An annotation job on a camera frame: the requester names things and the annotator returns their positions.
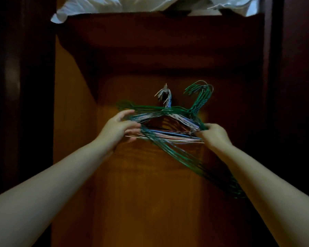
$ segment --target right hand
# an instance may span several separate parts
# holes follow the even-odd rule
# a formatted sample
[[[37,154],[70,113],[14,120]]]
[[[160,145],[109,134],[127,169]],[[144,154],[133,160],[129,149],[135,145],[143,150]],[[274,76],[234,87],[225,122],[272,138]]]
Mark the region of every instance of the right hand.
[[[214,151],[232,145],[227,132],[222,126],[218,124],[205,124],[205,126],[208,130],[197,132],[196,136],[202,138],[209,149]]]

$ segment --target left hand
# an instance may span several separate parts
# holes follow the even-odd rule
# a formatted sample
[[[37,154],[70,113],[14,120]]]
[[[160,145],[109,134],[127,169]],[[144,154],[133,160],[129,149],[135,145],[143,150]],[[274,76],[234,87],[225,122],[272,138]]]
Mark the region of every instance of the left hand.
[[[122,121],[125,116],[134,113],[134,110],[124,110],[108,120],[95,141],[101,142],[108,152],[111,152],[125,135],[135,135],[141,132],[141,124],[131,120]],[[130,137],[127,143],[135,141]]]

